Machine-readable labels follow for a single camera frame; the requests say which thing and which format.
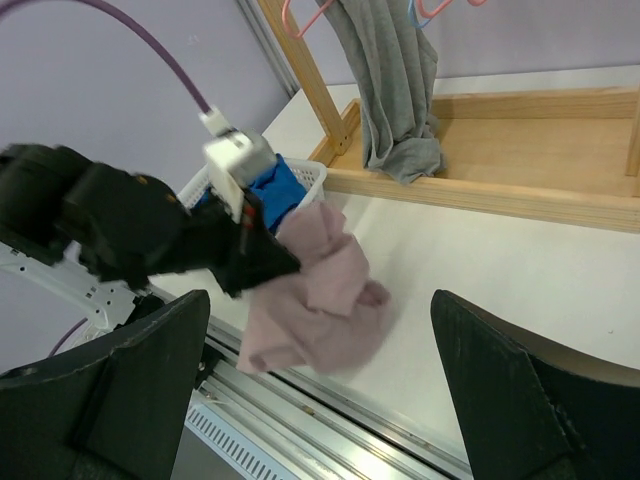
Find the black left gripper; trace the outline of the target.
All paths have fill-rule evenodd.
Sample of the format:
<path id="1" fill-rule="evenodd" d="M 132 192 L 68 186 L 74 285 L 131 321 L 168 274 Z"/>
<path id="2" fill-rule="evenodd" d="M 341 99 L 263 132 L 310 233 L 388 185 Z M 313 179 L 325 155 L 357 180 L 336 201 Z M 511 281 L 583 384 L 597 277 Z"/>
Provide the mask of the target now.
<path id="1" fill-rule="evenodd" d="M 258 198 L 247 190 L 243 194 L 241 211 L 249 215 L 247 224 L 235 222 L 223 201 L 208 192 L 188 211 L 178 237 L 147 267 L 147 274 L 206 269 L 224 293 L 237 298 L 270 280 L 297 273 L 300 261 L 268 230 L 257 227 L 262 219 Z"/>

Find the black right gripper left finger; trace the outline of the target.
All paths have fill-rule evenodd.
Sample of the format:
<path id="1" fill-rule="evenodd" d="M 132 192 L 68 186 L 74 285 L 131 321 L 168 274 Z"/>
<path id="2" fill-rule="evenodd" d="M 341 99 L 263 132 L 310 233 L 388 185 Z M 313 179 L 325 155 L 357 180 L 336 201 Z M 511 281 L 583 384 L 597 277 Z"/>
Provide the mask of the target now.
<path id="1" fill-rule="evenodd" d="M 168 479 L 210 302 L 194 290 L 1 376 L 4 479 Z"/>

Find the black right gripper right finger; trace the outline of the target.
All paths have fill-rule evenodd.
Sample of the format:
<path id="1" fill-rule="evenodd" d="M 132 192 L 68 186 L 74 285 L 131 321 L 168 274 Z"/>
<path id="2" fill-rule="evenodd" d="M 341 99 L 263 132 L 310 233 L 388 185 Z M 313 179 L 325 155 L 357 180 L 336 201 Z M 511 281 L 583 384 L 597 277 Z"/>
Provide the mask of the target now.
<path id="1" fill-rule="evenodd" d="M 636 479 L 639 372 L 438 290 L 431 321 L 476 479 Z"/>

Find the blue tank top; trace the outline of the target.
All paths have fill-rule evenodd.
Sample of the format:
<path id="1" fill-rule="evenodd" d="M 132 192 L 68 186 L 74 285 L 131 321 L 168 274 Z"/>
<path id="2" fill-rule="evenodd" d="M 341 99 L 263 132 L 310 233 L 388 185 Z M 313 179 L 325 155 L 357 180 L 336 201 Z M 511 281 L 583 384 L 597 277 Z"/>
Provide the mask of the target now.
<path id="1" fill-rule="evenodd" d="M 264 222 L 275 234 L 284 217 L 294 210 L 307 194 L 284 158 L 276 155 L 277 163 L 258 176 L 250 185 L 250 191 L 261 200 Z"/>

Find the mauve tank top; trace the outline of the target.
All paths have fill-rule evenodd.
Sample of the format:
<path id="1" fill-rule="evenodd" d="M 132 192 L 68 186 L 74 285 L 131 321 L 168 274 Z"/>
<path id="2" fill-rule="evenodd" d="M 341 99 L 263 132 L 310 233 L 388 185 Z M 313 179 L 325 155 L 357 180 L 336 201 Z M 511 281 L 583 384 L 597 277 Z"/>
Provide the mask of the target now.
<path id="1" fill-rule="evenodd" d="M 238 370 L 257 374 L 307 366 L 319 374 L 358 368 L 391 331 L 391 294 L 372 279 L 367 257 L 342 212 L 314 202 L 288 214 L 277 240 L 299 272 L 256 288 Z"/>

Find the grey tank top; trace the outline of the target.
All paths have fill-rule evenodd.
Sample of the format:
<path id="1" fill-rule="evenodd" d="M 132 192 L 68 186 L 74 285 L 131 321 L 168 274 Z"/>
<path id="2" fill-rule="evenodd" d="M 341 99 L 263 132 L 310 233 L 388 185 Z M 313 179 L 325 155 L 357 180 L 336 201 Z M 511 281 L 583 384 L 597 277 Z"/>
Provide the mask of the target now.
<path id="1" fill-rule="evenodd" d="M 438 55 L 407 1 L 335 1 L 325 11 L 360 94 L 362 163 L 407 185 L 446 168 L 432 113 Z"/>

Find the light blue hanger with mauve top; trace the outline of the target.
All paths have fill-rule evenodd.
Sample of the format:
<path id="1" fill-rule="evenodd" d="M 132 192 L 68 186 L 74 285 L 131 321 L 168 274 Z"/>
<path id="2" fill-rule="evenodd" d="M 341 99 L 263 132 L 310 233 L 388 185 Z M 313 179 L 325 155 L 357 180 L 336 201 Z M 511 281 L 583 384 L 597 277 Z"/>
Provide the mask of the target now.
<path id="1" fill-rule="evenodd" d="M 409 0 L 407 18 L 412 27 L 422 29 L 431 22 L 433 16 L 427 13 L 421 1 Z"/>

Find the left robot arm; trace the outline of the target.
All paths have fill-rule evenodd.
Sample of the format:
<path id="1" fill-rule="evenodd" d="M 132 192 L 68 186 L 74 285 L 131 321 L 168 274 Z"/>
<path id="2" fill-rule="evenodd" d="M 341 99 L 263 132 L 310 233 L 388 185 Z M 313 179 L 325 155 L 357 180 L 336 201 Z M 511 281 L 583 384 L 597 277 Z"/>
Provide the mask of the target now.
<path id="1" fill-rule="evenodd" d="M 218 199 L 188 208 L 155 177 L 64 146 L 12 144 L 1 152 L 1 240 L 48 266 L 78 243 L 78 260 L 93 277 L 133 290 L 132 312 L 116 322 L 122 327 L 163 306 L 145 291 L 155 275 L 207 269 L 236 298 L 299 271 L 266 228 L 261 201 L 241 194 L 243 218 L 235 222 Z"/>

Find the translucent white plastic basket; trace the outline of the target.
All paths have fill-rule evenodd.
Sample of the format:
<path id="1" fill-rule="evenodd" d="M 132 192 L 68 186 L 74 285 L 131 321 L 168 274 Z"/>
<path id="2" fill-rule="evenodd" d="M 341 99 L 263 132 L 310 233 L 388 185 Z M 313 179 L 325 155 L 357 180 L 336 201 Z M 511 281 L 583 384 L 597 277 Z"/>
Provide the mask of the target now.
<path id="1" fill-rule="evenodd" d="M 328 175 L 328 169 L 325 165 L 311 160 L 293 158 L 285 158 L 285 163 L 307 191 L 300 203 L 301 206 L 325 199 L 323 184 Z M 177 198 L 186 207 L 192 208 L 200 200 L 208 185 L 207 167 L 202 167 L 177 194 Z"/>

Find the wooden clothes rack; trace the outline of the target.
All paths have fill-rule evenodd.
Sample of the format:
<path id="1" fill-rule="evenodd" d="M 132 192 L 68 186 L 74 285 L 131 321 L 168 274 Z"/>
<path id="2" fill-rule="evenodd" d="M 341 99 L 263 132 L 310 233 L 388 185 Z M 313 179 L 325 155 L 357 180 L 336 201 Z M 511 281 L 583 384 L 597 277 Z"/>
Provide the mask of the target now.
<path id="1" fill-rule="evenodd" d="M 361 164 L 360 103 L 338 110 L 284 1 L 260 5 L 325 131 L 329 190 L 623 232 L 639 229 L 639 93 L 600 87 L 439 95 L 447 170 L 403 186 Z"/>

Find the aluminium mounting rail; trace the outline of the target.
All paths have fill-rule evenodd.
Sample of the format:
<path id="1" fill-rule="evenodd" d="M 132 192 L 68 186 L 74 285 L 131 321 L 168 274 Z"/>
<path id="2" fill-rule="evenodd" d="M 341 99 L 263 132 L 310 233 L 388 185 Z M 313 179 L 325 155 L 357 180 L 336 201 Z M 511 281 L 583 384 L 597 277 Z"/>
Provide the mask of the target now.
<path id="1" fill-rule="evenodd" d="M 211 319 L 211 363 L 191 401 L 203 403 L 296 479 L 469 479 L 468 462 L 394 412 L 296 370 L 237 370 L 239 331 Z"/>

